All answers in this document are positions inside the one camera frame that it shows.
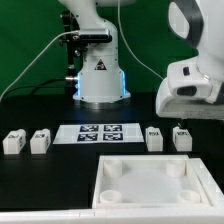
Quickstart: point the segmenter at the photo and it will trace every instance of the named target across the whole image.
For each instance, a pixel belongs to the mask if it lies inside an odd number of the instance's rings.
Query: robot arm
[[[76,104],[93,109],[111,108],[130,98],[125,74],[118,64],[116,27],[97,14],[96,7],[117,6],[118,0],[59,0],[76,18],[79,30],[73,37],[88,43],[83,53],[83,68],[78,73]],[[135,0],[120,0],[127,5]]]
[[[224,29],[221,16],[224,1],[212,0],[171,0],[169,5],[169,26],[175,35],[198,50],[198,56],[170,64],[167,79],[160,86],[157,96],[157,113],[160,116],[184,117],[186,113],[175,115],[163,113],[181,102],[191,108],[186,117],[200,118],[206,110],[211,112],[212,104],[224,102]],[[197,113],[192,105],[198,105]],[[207,114],[206,118],[220,119],[219,115]]]

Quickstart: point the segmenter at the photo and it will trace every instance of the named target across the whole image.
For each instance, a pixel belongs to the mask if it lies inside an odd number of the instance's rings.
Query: black table
[[[224,191],[223,121],[164,119],[155,114],[155,94],[138,93],[130,105],[93,111],[73,105],[63,95],[16,96],[0,105],[0,140],[24,129],[27,144],[19,155],[4,155],[0,145],[0,211],[91,208],[100,155],[177,153],[172,129],[184,125],[193,137],[189,157],[201,158]],[[164,152],[149,153],[145,143],[51,145],[46,155],[32,155],[29,141],[36,130],[50,129],[52,140],[62,124],[139,123],[160,128]]]

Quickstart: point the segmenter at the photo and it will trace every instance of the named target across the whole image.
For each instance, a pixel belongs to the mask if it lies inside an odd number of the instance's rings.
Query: white plastic block
[[[51,135],[48,129],[36,131],[30,140],[32,154],[45,154],[51,143]]]
[[[159,128],[149,127],[146,129],[146,144],[150,152],[163,151],[163,136]]]
[[[173,143],[178,152],[192,151],[192,137],[188,130],[175,127],[173,129]]]
[[[3,140],[4,154],[19,154],[26,144],[26,132],[23,129],[11,131]]]

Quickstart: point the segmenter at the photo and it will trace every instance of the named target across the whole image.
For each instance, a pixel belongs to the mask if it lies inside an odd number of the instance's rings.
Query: small white block
[[[188,130],[175,127],[173,129],[173,143],[178,152],[192,151],[192,137]]]
[[[163,151],[163,136],[159,128],[149,127],[146,129],[146,144],[150,152]]]
[[[51,135],[48,129],[36,131],[30,140],[32,154],[45,154],[51,143]]]
[[[23,146],[26,144],[26,132],[23,129],[11,131],[3,140],[4,154],[19,154]]]

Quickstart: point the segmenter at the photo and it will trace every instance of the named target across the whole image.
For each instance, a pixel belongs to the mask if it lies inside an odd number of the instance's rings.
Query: green backdrop
[[[170,32],[167,26],[168,5],[169,0],[137,0],[134,5],[121,9],[124,34],[133,52],[163,77],[166,77],[169,63],[195,55]],[[1,1],[0,93],[56,35],[63,32],[60,20],[63,10],[65,8],[57,0]],[[99,8],[98,12],[118,27],[116,7]],[[161,80],[132,58],[121,37],[119,64],[126,71],[130,92],[158,90]],[[51,78],[63,77],[66,66],[65,48],[56,42],[14,87],[38,85]],[[15,94],[29,91],[20,90]],[[49,94],[61,92],[63,90],[58,89],[40,91]]]

